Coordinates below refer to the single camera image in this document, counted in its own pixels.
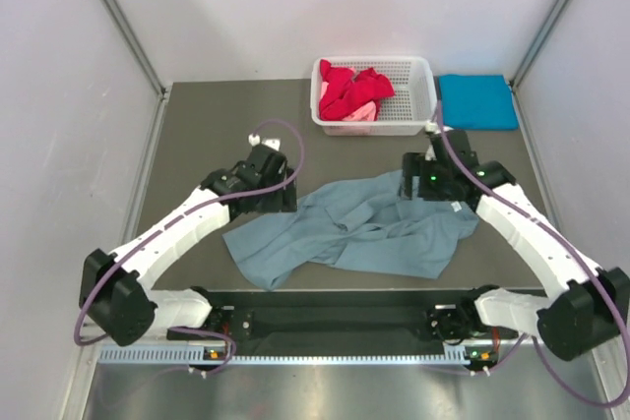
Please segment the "grey-blue t-shirt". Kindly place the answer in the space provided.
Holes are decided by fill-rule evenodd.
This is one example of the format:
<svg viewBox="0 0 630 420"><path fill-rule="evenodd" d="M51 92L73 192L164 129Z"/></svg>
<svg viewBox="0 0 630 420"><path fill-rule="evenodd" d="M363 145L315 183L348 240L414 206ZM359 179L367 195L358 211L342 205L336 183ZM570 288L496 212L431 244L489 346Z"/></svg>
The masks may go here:
<svg viewBox="0 0 630 420"><path fill-rule="evenodd" d="M257 217L223 235L242 275L275 290L305 263L436 279L479 219L464 203L407 200L402 173L326 184L297 210Z"/></svg>

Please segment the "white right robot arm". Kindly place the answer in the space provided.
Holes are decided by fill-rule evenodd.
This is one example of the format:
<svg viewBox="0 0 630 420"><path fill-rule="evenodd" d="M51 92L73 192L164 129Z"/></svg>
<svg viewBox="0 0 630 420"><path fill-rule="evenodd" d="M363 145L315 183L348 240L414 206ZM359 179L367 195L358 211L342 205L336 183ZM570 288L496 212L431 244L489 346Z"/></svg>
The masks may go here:
<svg viewBox="0 0 630 420"><path fill-rule="evenodd" d="M506 240L544 290L533 296L492 284L472 289L456 304L451 335L518 331L563 361L619 336L628 316L628 275L603 269L566 242L501 163L479 162L465 131L427 123L425 133L428 151L403 156L401 196L470 209Z"/></svg>

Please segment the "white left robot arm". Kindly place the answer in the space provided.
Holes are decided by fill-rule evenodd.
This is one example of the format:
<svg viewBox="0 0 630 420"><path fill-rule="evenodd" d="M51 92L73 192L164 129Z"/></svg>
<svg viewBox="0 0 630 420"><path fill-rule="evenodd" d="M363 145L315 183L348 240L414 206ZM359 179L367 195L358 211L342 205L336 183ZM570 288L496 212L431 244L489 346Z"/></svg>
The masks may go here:
<svg viewBox="0 0 630 420"><path fill-rule="evenodd" d="M157 290L158 279L189 250L237 217L294 211L294 171L278 139L253 137L246 159L211 172L188 198L134 240L95 249L83 264L79 307L119 346L184 327L217 335L223 315L201 289Z"/></svg>

